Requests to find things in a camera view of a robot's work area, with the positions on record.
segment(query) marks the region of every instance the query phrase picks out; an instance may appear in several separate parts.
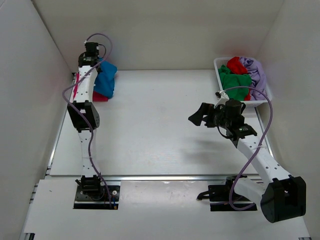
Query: pile of clothes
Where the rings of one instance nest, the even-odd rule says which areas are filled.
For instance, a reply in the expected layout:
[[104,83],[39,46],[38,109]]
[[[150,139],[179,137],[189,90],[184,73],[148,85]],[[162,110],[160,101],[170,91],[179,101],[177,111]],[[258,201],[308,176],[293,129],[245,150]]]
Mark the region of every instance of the pile of clothes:
[[[226,66],[222,65],[218,72],[223,89],[247,86],[266,94],[267,77],[261,63],[255,59],[235,56],[228,61]],[[261,93],[248,88],[232,89],[227,91],[227,94],[229,98],[238,101],[265,100]]]

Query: white wall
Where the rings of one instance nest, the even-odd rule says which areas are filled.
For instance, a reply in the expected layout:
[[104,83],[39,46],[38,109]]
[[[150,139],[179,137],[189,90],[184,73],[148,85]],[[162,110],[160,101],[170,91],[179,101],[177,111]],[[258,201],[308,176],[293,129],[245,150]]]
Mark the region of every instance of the white wall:
[[75,72],[83,42],[95,32],[112,38],[114,51],[110,60],[120,70],[212,69],[217,57],[255,56],[283,0],[35,0],[35,3]]
[[[286,0],[258,59],[273,91],[269,137],[279,162],[307,183],[305,222],[320,239],[320,1]],[[261,108],[267,120],[268,106]]]
[[32,2],[0,3],[1,240],[20,236],[65,109],[61,91],[71,79]]

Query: purple cloth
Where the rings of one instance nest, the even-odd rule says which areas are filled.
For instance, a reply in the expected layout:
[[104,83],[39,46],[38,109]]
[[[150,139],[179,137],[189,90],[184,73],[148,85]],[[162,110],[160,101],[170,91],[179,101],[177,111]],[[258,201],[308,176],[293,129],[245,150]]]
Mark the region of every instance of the purple cloth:
[[[243,64],[252,79],[252,84],[250,85],[250,87],[256,88],[265,94],[267,77],[261,66],[261,63],[255,59],[243,56],[239,58],[239,62]],[[250,96],[251,101],[265,100],[265,97],[262,94],[254,90],[250,90]]]

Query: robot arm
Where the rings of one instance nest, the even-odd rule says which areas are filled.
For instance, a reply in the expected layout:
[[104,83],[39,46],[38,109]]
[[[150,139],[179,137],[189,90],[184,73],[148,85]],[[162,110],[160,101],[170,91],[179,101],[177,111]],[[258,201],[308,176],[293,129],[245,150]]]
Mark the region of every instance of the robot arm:
[[[250,159],[261,146],[258,146],[256,131],[245,123],[242,116],[245,107],[244,103],[229,99],[222,93],[217,105],[202,103],[200,109],[188,119],[196,126],[204,121],[208,128],[217,127],[219,132],[220,128],[226,129],[226,135],[220,134],[230,139]],[[293,177],[265,148],[260,148],[251,164],[266,188],[249,178],[240,178],[234,186],[235,193],[260,206],[263,215],[271,223],[305,215],[306,183],[301,177]]]
[[[85,42],[86,52],[80,55],[78,60],[79,79],[81,79],[93,66],[99,61],[99,45],[96,42]],[[88,145],[91,139],[91,131],[85,120],[71,107],[68,106],[73,126],[78,131],[82,152],[82,174],[81,181],[78,184],[86,195],[100,195],[102,190],[101,179],[97,176],[94,168],[100,172],[96,162],[96,144],[95,136],[97,128],[100,125],[100,117],[92,103],[95,80],[101,71],[99,67],[93,69],[85,79],[77,85],[76,94],[72,104],[86,117],[93,129],[93,139],[90,152],[93,165],[89,158]]]

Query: white laundry basket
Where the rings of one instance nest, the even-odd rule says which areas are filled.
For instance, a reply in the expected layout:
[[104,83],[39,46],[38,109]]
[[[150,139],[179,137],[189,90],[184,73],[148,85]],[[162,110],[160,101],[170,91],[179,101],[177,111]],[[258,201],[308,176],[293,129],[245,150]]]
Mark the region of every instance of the white laundry basket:
[[[218,79],[218,84],[219,84],[219,88],[221,91],[223,90],[223,88],[222,88],[218,69],[221,68],[222,65],[227,65],[228,61],[232,58],[233,57],[218,57],[214,60],[214,69],[215,69],[215,73],[216,73],[216,78]],[[272,94],[271,94],[270,89],[268,87],[268,83],[266,83],[266,85],[265,85],[265,91],[266,91],[266,95],[271,100]],[[267,100],[257,100],[257,101],[241,101],[241,102],[245,103],[245,105],[249,108],[255,108],[255,107],[259,106],[260,104],[267,103],[268,101]]]

